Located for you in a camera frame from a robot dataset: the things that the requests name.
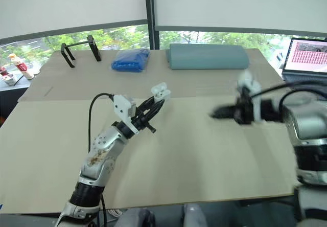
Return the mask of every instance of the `laptop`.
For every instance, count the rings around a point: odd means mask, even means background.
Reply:
[[[327,41],[292,38],[282,77],[286,82],[319,80],[327,83]]]

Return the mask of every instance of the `white roller blind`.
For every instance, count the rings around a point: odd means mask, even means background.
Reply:
[[[327,0],[155,0],[156,25],[327,33]]]
[[[145,0],[0,0],[0,39],[146,18]]]

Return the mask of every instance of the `cable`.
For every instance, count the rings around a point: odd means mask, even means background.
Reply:
[[[97,216],[97,226],[100,226],[100,217],[99,217],[99,212],[98,212],[98,216]]]
[[[21,79],[22,77],[24,77],[24,75],[20,76],[20,78],[15,82],[15,84],[13,84],[13,86],[15,86],[15,85],[20,81],[20,79]]]
[[[117,220],[118,220],[118,218],[110,219],[110,220],[108,220],[108,221],[106,222],[106,224],[107,224],[107,223],[110,223],[110,222],[117,221]]]
[[[293,93],[298,93],[298,92],[309,92],[309,93],[315,93],[315,94],[318,94],[324,98],[327,99],[327,94],[320,91],[320,90],[315,90],[315,89],[310,89],[310,88],[302,88],[302,89],[296,89],[296,90],[292,90],[288,93],[286,93],[282,98],[281,100],[279,101],[279,106],[278,106],[278,112],[279,112],[279,115],[281,117],[281,120],[283,119],[283,102],[284,100],[291,94]]]
[[[102,212],[103,212],[103,226],[107,227],[107,213],[106,213],[106,205],[104,204],[103,195],[101,195],[101,204],[102,204]]]
[[[116,218],[120,218],[123,215],[123,212],[119,209],[108,209],[108,213]]]
[[[93,104],[94,102],[96,101],[96,99],[98,97],[101,97],[101,96],[108,96],[111,100],[113,100],[113,94],[109,94],[109,93],[100,93],[100,94],[97,94],[92,102],[91,102],[91,105],[90,105],[90,108],[88,110],[88,152],[90,152],[91,150],[91,113],[92,113],[92,107],[93,107]]]
[[[251,98],[254,98],[256,96],[263,95],[265,93],[272,92],[274,90],[286,88],[286,87],[292,87],[292,86],[297,86],[297,85],[321,85],[321,86],[327,86],[327,83],[324,83],[322,81],[317,81],[317,80],[303,80],[303,81],[295,81],[295,82],[290,82],[286,84],[281,84],[281,85],[276,85],[271,88],[265,89],[259,93],[253,94]]]
[[[109,94],[109,93],[100,93],[100,94],[97,94],[93,98],[93,100],[91,102],[90,108],[88,110],[88,152],[90,152],[90,150],[91,150],[91,114],[92,114],[92,108],[93,108],[93,105],[94,105],[94,102],[96,101],[96,99],[98,97],[101,97],[101,96],[108,96],[111,100],[113,100],[114,95]],[[102,211],[103,211],[103,225],[104,225],[104,227],[107,227],[107,213],[106,213],[106,205],[104,203],[103,195],[101,195],[101,204],[102,204]]]

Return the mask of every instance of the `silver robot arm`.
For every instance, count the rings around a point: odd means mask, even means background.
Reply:
[[[283,122],[294,147],[298,180],[327,186],[327,102],[286,105]]]
[[[240,94],[236,103],[217,107],[211,117],[234,119],[240,125],[250,125],[261,120],[285,123],[296,155],[297,179],[302,183],[294,190],[297,199],[295,212],[299,213],[297,219],[327,220],[327,101],[313,100],[312,96],[301,96],[285,102],[286,96],[281,99],[257,99],[272,90],[303,84],[323,83],[303,81],[260,91],[260,85],[253,77],[249,73],[243,74],[238,82]],[[322,93],[322,96],[327,98],[327,94]]]
[[[100,210],[102,192],[114,170],[116,160],[128,140],[141,130],[153,128],[149,121],[160,111],[170,90],[165,83],[151,89],[153,97],[139,107],[135,102],[122,95],[112,95],[115,113],[122,119],[114,122],[105,132],[100,133],[84,160],[75,190],[61,212],[55,226],[94,226],[93,220]]]

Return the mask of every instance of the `window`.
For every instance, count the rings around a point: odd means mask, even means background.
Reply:
[[[316,38],[296,35],[161,31],[160,48],[168,49],[170,43],[237,44],[244,48],[258,48],[274,69],[280,69],[285,61],[292,37]]]
[[[100,29],[4,44],[0,46],[0,65],[9,72],[19,72],[8,57],[9,54],[15,53],[18,57],[25,59],[25,63],[30,69],[37,71],[47,62],[54,51],[60,50],[62,43],[72,44],[85,41],[89,34],[94,37],[99,50],[149,48],[147,25]],[[90,50],[88,44],[70,49]]]

